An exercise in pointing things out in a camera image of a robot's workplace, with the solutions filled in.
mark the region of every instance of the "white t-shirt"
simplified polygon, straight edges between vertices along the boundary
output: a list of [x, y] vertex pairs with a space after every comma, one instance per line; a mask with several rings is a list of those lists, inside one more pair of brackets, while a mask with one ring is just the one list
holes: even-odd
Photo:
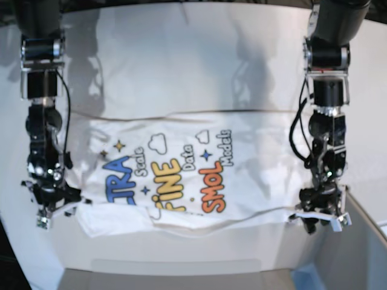
[[[310, 179], [288, 143], [293, 118], [283, 112], [77, 117], [67, 180], [93, 204], [81, 205], [76, 216], [90, 236], [283, 222], [286, 212], [274, 211], [297, 203]], [[77, 138], [86, 152], [71, 141]], [[301, 136], [294, 139], [302, 147]]]

